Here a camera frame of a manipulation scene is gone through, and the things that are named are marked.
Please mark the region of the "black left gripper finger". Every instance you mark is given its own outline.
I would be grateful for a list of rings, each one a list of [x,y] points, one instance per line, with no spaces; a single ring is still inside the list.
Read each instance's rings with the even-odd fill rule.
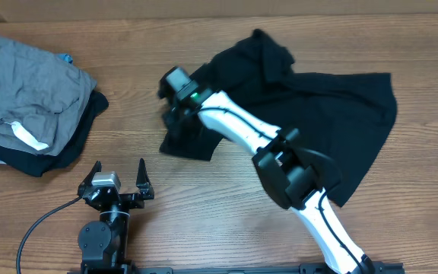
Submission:
[[[144,159],[141,158],[138,162],[138,173],[136,177],[136,186],[140,190],[149,190],[151,188],[151,182],[148,177],[146,165]]]
[[[102,164],[100,161],[96,161],[93,167],[91,168],[89,174],[82,180],[81,184],[79,185],[79,189],[88,187],[91,185],[92,179],[94,178],[94,175],[98,172],[101,172],[102,170]]]

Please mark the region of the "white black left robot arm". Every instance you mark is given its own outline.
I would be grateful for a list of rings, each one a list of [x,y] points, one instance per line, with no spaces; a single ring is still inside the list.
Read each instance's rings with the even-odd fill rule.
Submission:
[[[103,172],[95,163],[78,187],[78,195],[99,213],[97,221],[87,223],[79,232],[82,273],[137,273],[132,260],[126,258],[129,218],[132,209],[143,209],[154,198],[154,189],[143,159],[138,163],[135,193],[121,193],[116,172]]]

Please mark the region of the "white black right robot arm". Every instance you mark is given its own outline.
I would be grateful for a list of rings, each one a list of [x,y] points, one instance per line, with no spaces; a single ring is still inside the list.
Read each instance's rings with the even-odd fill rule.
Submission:
[[[374,273],[372,260],[349,237],[327,195],[341,182],[335,161],[304,148],[295,128],[268,124],[235,104],[225,92],[213,92],[189,83],[181,89],[160,88],[167,99],[169,126],[198,117],[252,155],[256,173],[268,196],[294,212],[318,244],[325,264],[335,273]]]

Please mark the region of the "black t-shirt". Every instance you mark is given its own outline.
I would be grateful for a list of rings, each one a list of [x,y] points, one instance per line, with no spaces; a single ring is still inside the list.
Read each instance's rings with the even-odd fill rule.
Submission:
[[[300,144],[332,158],[341,182],[327,198],[344,205],[367,174],[397,115],[388,73],[330,75],[296,73],[293,56],[262,30],[218,53],[192,74],[195,86],[223,91],[256,118],[282,129],[295,128]],[[208,161],[220,133],[194,120],[169,132],[160,150]]]

